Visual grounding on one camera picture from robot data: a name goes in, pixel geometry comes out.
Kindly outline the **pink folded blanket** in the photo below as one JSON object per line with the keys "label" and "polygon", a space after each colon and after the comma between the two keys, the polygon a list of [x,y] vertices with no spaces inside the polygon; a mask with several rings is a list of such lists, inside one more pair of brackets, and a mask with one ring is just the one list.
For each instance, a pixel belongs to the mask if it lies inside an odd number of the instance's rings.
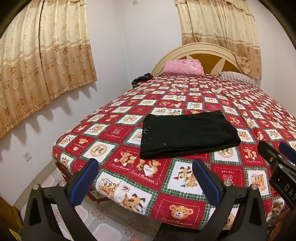
{"label": "pink folded blanket", "polygon": [[197,59],[170,60],[165,63],[164,75],[204,76],[204,68]]}

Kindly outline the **cream wooden headboard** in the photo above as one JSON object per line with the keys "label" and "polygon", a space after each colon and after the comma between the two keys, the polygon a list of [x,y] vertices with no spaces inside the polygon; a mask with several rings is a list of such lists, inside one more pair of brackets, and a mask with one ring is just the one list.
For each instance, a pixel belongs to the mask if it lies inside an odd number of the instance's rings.
{"label": "cream wooden headboard", "polygon": [[230,50],[210,43],[191,43],[178,47],[163,57],[152,70],[152,75],[160,75],[166,62],[179,59],[199,60],[205,74],[218,75],[220,71],[243,73]]}

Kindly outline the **black item beside bed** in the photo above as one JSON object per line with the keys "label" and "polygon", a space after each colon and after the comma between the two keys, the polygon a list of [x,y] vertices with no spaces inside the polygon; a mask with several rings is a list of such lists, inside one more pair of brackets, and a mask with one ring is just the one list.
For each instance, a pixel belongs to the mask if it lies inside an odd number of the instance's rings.
{"label": "black item beside bed", "polygon": [[153,78],[153,76],[151,75],[151,73],[147,73],[145,75],[137,77],[132,81],[132,87],[136,88],[136,87],[140,86],[142,83],[151,80],[152,78]]}

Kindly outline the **white wall socket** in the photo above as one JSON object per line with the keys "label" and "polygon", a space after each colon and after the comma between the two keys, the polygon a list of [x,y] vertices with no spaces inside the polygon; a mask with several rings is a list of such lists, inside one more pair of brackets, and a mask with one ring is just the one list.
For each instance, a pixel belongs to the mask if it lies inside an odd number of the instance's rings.
{"label": "white wall socket", "polygon": [[30,159],[32,159],[32,156],[31,156],[31,154],[29,153],[29,152],[25,152],[24,154],[23,154],[23,158],[25,159],[25,161],[30,161]]}

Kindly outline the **striped pillow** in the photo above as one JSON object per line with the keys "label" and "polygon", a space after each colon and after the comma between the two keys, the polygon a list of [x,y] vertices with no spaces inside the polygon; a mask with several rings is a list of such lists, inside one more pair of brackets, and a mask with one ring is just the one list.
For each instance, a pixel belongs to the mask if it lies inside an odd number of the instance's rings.
{"label": "striped pillow", "polygon": [[228,80],[238,84],[249,85],[257,87],[256,82],[253,78],[250,78],[244,74],[233,72],[233,71],[219,71],[219,77],[222,80]]}

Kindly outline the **black pants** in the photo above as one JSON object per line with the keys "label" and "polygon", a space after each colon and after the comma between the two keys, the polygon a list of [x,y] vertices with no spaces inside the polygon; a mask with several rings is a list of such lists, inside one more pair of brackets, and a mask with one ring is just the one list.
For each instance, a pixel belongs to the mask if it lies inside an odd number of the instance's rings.
{"label": "black pants", "polygon": [[185,115],[148,114],[139,156],[160,159],[211,153],[241,143],[238,131],[219,110]]}

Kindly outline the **wooden furniture at corner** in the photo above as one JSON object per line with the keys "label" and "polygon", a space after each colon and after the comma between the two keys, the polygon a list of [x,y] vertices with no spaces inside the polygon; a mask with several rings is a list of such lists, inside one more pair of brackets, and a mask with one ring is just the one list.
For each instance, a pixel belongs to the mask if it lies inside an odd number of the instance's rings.
{"label": "wooden furniture at corner", "polygon": [[0,212],[1,221],[8,227],[22,237],[23,235],[23,221],[20,211],[8,204],[2,197],[0,197]]}

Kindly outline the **beige curtain behind headboard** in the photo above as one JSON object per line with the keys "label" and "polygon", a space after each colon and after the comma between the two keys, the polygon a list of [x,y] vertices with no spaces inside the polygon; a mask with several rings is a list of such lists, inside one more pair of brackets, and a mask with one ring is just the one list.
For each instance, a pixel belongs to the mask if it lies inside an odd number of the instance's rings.
{"label": "beige curtain behind headboard", "polygon": [[182,44],[211,43],[232,52],[243,73],[260,80],[261,51],[247,1],[176,1]]}

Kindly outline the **red patchwork teddy bedspread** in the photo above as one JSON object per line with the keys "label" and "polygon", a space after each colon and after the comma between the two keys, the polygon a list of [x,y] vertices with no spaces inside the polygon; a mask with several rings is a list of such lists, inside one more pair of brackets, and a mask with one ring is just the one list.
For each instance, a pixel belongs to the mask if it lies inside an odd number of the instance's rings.
{"label": "red patchwork teddy bedspread", "polygon": [[193,174],[196,159],[235,186],[257,185],[268,218],[285,207],[260,141],[295,146],[295,117],[261,89],[213,75],[159,75],[89,114],[52,154],[68,176],[98,162],[93,199],[200,229],[214,207]]}

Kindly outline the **beige curtain on side wall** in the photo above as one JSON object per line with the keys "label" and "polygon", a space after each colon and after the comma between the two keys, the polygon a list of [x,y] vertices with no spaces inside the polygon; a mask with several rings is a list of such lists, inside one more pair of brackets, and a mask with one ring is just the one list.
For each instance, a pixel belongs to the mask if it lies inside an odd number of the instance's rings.
{"label": "beige curtain on side wall", "polygon": [[1,37],[1,136],[96,80],[86,1],[31,1]]}

